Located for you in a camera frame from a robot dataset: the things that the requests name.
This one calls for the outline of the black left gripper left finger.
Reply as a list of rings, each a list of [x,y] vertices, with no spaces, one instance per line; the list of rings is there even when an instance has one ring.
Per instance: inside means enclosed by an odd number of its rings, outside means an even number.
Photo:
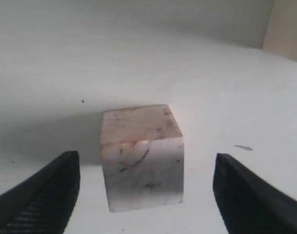
[[[79,154],[64,152],[0,195],[0,234],[64,233],[79,189]]]

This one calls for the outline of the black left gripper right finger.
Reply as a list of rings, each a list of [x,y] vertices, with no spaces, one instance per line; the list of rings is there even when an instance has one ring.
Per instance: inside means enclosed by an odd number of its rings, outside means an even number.
[[[229,154],[216,156],[213,193],[230,234],[297,234],[297,201]]]

